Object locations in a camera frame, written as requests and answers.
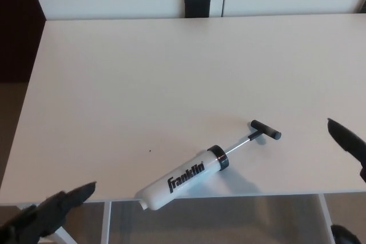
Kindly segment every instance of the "franklin logo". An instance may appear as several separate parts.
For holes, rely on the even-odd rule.
[[[204,163],[201,162],[201,164],[195,164],[194,166],[192,166],[190,170],[185,170],[185,174],[181,175],[180,177],[177,177],[176,179],[173,179],[173,177],[169,178],[168,185],[170,193],[172,193],[177,186],[190,180],[192,177],[195,177],[197,174],[203,172],[204,170]]]

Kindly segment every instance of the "white pump barrel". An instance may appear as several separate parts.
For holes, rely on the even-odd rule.
[[[225,152],[215,145],[145,188],[140,204],[143,209],[157,210],[228,166]]]

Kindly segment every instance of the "floor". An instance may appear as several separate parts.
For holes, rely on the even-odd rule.
[[[0,84],[0,183],[5,172],[27,84]],[[366,193],[326,195],[332,222],[366,243]],[[0,207],[0,224],[16,207]],[[85,204],[64,228],[79,244],[101,239],[103,204]],[[177,199],[159,211],[137,202],[112,204],[110,244],[140,243],[330,243],[316,195]]]

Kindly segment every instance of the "table top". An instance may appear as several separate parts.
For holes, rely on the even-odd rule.
[[[364,15],[47,21],[0,203],[97,181],[91,201],[146,185],[257,119],[282,132],[229,156],[185,197],[364,191],[327,118],[366,138]]]

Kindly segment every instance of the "table leg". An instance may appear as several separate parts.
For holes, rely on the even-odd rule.
[[[29,205],[18,205],[17,207],[22,210],[28,206]],[[54,234],[48,236],[46,239],[57,244],[77,244],[63,227],[60,227]]]
[[[332,234],[332,230],[331,230],[332,220],[331,220],[331,215],[329,214],[329,211],[328,211],[327,201],[325,200],[324,194],[318,194],[318,198],[319,198],[319,203],[320,203],[321,210],[323,212],[325,225],[326,225],[327,230],[328,230],[330,243],[335,244],[333,234]]]
[[[103,224],[101,244],[108,244],[109,242],[109,226],[110,226],[110,212],[112,209],[112,202],[104,202]]]

